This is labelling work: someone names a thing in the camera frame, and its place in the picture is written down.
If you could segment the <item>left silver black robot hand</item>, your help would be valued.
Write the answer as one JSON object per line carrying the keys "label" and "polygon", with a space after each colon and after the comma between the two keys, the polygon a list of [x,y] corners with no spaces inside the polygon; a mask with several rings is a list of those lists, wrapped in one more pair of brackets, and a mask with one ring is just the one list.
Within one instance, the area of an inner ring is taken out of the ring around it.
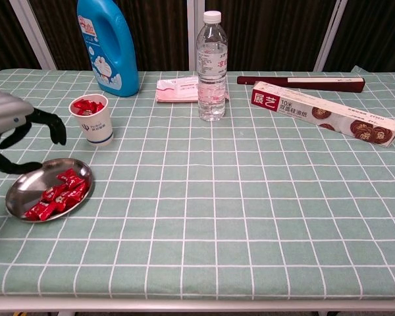
{"label": "left silver black robot hand", "polygon": [[[3,133],[12,134],[0,143],[0,149],[7,149],[22,140],[33,123],[49,127],[54,144],[66,144],[66,128],[63,121],[53,113],[35,108],[29,102],[0,91],[0,139]],[[6,174],[25,174],[42,168],[39,162],[16,164],[0,153],[0,171]]]}

